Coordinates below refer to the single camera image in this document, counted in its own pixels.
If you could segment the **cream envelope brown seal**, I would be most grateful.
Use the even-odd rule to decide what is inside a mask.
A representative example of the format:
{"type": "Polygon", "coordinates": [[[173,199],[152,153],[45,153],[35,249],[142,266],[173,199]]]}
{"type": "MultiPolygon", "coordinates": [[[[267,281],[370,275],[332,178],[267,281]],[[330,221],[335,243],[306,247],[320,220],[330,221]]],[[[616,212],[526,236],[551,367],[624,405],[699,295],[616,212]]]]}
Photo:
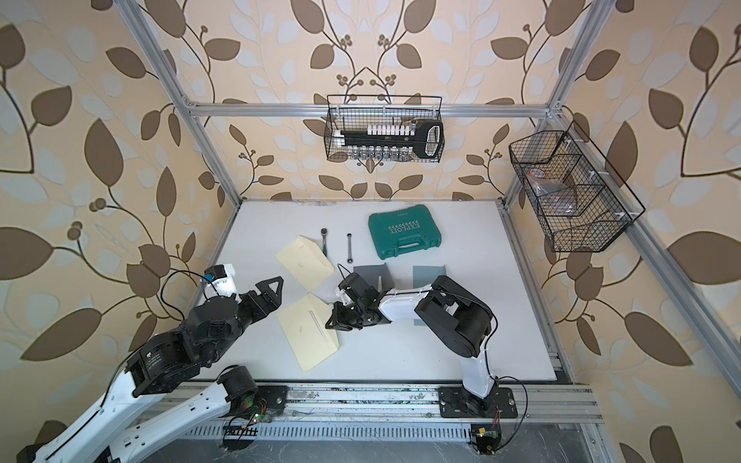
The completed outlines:
{"type": "Polygon", "coordinates": [[[335,273],[320,247],[306,237],[297,237],[274,257],[306,291],[314,291],[335,273]]]}

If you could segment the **cream envelope green seal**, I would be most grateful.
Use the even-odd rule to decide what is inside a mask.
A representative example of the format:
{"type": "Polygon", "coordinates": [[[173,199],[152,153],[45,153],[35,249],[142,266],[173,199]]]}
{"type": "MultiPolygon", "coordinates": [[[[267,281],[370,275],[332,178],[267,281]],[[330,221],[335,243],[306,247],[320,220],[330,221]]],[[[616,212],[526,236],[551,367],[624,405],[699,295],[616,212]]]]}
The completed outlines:
{"type": "Polygon", "coordinates": [[[278,320],[303,372],[310,372],[340,348],[337,333],[325,328],[331,314],[331,306],[311,293],[278,312],[278,320]]]}

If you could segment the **light blue-grey envelope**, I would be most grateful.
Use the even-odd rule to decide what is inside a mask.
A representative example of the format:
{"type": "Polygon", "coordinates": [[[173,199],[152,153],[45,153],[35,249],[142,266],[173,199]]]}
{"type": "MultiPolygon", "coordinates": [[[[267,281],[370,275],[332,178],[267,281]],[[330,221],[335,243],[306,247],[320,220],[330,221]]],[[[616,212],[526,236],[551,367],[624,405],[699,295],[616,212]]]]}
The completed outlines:
{"type": "Polygon", "coordinates": [[[412,269],[413,289],[431,285],[438,276],[446,275],[445,265],[415,265],[412,269]]]}

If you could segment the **dark grey envelope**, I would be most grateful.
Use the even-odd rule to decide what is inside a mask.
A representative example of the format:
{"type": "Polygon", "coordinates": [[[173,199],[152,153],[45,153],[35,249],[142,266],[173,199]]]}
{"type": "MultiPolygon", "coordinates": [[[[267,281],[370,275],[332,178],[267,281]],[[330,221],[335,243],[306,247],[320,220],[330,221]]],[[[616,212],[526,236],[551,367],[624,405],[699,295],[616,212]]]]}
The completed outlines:
{"type": "Polygon", "coordinates": [[[395,287],[395,282],[391,276],[391,272],[387,264],[375,264],[375,265],[357,265],[353,267],[353,271],[357,273],[368,285],[374,287],[377,290],[377,277],[382,277],[383,291],[389,291],[395,287]]]}

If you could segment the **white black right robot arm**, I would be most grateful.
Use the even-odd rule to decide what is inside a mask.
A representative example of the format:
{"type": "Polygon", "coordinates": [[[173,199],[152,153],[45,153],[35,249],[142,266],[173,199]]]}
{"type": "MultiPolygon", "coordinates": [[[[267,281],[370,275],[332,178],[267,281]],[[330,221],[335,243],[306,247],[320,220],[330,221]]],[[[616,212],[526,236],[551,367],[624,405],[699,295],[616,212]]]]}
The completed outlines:
{"type": "Polygon", "coordinates": [[[329,330],[350,332],[398,320],[421,320],[436,338],[461,360],[460,387],[438,390],[440,414],[444,419],[525,420],[530,412],[530,396],[523,391],[518,403],[513,391],[502,386],[517,378],[497,376],[490,370],[488,342],[499,322],[494,312],[455,280],[440,275],[429,285],[416,289],[385,289],[368,283],[356,272],[339,284],[331,314],[325,322],[329,330]]]}

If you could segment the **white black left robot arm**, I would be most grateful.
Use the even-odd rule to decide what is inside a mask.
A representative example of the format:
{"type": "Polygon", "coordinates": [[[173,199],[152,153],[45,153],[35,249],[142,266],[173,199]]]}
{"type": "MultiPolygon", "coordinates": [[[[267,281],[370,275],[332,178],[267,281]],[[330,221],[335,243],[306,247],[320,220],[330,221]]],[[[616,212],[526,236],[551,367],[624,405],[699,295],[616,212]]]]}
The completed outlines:
{"type": "Polygon", "coordinates": [[[141,462],[203,422],[246,417],[254,424],[266,401],[245,366],[225,368],[191,399],[146,422],[138,420],[181,383],[220,361],[252,324],[280,308],[282,277],[239,293],[234,275],[229,264],[208,268],[201,279],[212,296],[177,327],[135,349],[101,399],[54,438],[25,447],[17,461],[141,462]]]}

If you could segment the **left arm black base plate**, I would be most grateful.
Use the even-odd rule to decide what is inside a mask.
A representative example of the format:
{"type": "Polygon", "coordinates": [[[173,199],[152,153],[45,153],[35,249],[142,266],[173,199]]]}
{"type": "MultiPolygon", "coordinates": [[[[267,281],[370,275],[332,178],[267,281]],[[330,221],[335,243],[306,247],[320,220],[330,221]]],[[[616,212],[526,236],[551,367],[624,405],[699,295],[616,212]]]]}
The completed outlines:
{"type": "Polygon", "coordinates": [[[283,385],[259,386],[233,402],[230,417],[256,419],[265,412],[282,415],[287,405],[289,387],[283,385]]]}

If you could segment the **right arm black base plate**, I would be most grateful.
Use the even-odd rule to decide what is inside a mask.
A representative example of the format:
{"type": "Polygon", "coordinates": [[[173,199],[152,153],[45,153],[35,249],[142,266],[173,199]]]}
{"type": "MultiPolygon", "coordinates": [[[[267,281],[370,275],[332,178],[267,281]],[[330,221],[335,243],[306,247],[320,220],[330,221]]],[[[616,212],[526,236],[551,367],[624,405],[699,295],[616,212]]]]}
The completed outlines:
{"type": "Polygon", "coordinates": [[[518,410],[511,388],[494,386],[481,399],[462,386],[437,389],[440,415],[445,419],[515,419],[518,410]]]}

